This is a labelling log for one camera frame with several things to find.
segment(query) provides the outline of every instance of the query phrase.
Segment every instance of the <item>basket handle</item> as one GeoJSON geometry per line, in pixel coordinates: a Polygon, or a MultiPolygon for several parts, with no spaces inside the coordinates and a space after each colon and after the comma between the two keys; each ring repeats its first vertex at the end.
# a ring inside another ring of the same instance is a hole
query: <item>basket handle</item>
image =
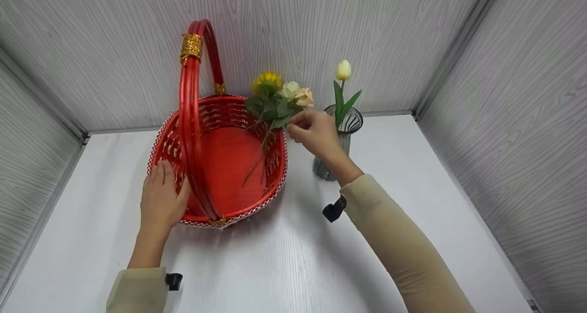
{"type": "Polygon", "coordinates": [[[185,177],[189,181],[197,204],[211,222],[220,222],[224,217],[218,212],[210,192],[203,168],[201,131],[199,128],[199,65],[201,63],[203,41],[208,48],[211,62],[214,90],[224,94],[226,88],[222,78],[218,45],[214,31],[208,20],[193,22],[184,35],[182,46],[182,74],[180,79],[179,139],[182,148],[182,163],[185,177]]]}

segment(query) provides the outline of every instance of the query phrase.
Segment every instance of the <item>beige sleeve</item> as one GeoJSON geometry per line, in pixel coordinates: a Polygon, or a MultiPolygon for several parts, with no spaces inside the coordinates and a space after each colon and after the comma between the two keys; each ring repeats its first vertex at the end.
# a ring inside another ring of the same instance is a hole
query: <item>beige sleeve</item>
{"type": "Polygon", "coordinates": [[[165,268],[120,271],[106,302],[106,313],[163,313],[167,301],[165,268]]]}
{"type": "Polygon", "coordinates": [[[436,248],[373,176],[361,175],[340,193],[410,313],[474,312],[436,248]]]}

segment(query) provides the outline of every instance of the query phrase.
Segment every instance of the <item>flower stem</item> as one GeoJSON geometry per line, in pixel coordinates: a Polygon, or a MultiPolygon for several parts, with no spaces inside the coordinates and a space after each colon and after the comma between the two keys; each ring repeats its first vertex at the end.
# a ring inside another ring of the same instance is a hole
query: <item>flower stem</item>
{"type": "Polygon", "coordinates": [[[240,135],[242,132],[244,132],[244,131],[248,131],[249,129],[252,129],[253,127],[257,126],[258,124],[260,124],[260,123],[262,123],[262,122],[263,122],[263,120],[259,119],[258,121],[256,121],[256,123],[254,123],[254,124],[250,125],[249,127],[245,128],[245,129],[242,129],[242,130],[238,131],[238,132],[237,132],[235,135],[231,135],[231,136],[229,136],[229,137],[228,137],[228,139],[224,139],[224,140],[222,140],[222,142],[220,142],[220,143],[224,143],[224,142],[226,142],[226,141],[228,141],[228,140],[232,140],[232,139],[234,139],[235,137],[239,136],[239,135],[240,135]]]}
{"type": "Polygon", "coordinates": [[[262,160],[262,158],[264,156],[264,152],[265,152],[266,144],[267,144],[267,139],[269,138],[269,135],[271,134],[271,128],[273,127],[273,121],[275,121],[275,120],[272,120],[271,125],[268,125],[268,126],[267,126],[267,123],[265,123],[265,125],[267,127],[267,132],[265,134],[265,137],[263,138],[263,141],[260,143],[259,153],[255,157],[255,163],[251,166],[251,168],[249,168],[249,170],[247,171],[247,174],[245,175],[245,177],[243,179],[243,187],[245,186],[245,183],[247,182],[249,177],[251,177],[254,169],[256,168],[256,166],[259,164],[259,162],[262,160]]]}
{"type": "MultiPolygon", "coordinates": [[[[340,95],[342,95],[342,108],[344,109],[344,83],[346,83],[346,80],[341,80],[340,82],[340,95]]],[[[342,124],[343,117],[342,110],[335,110],[336,129],[342,124]]]]}

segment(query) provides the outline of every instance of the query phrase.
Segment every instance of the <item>cream rose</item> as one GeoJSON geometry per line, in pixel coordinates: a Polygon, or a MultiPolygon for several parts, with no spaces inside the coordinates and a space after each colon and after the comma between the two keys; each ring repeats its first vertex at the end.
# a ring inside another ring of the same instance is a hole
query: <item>cream rose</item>
{"type": "Polygon", "coordinates": [[[302,108],[314,106],[314,96],[312,95],[312,91],[310,91],[309,88],[299,89],[295,95],[295,98],[298,99],[296,102],[297,106],[301,106],[302,108]]]}

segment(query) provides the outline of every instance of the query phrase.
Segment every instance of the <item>black clip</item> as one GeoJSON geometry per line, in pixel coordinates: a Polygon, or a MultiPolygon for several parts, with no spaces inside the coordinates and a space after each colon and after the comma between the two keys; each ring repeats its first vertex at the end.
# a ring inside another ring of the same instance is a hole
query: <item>black clip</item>
{"type": "Polygon", "coordinates": [[[342,211],[346,208],[346,198],[344,196],[340,196],[338,200],[334,204],[328,204],[324,210],[322,210],[322,215],[328,219],[331,223],[333,223],[336,219],[340,217],[342,211]]]}
{"type": "Polygon", "coordinates": [[[180,284],[182,283],[183,275],[179,273],[165,275],[165,284],[169,288],[169,291],[177,291],[180,289],[180,284]]]}

